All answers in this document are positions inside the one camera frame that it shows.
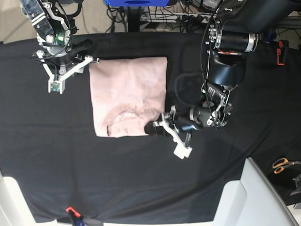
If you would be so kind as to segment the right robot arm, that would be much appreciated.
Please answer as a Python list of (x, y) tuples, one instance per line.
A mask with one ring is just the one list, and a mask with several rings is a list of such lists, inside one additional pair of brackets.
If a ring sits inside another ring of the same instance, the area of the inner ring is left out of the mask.
[(39, 60), (51, 83), (59, 83), (75, 73), (81, 73), (89, 63), (99, 60), (86, 55), (93, 42), (89, 39), (78, 44), (73, 36), (78, 31), (75, 17), (82, 10), (81, 0), (22, 0), (20, 7), (30, 19), (37, 33)]

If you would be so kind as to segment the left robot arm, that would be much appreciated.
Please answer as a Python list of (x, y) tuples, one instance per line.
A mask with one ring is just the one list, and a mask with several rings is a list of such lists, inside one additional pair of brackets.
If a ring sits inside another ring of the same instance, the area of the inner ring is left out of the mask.
[(189, 149), (194, 131), (225, 126), (232, 110), (230, 94), (243, 80), (247, 55), (268, 29), (300, 6), (298, 0), (240, 0), (231, 8), (220, 1), (202, 36), (201, 51), (207, 51), (208, 59), (193, 74), (203, 82), (199, 101), (183, 111), (172, 106), (148, 122), (145, 133), (169, 135), (178, 147)]

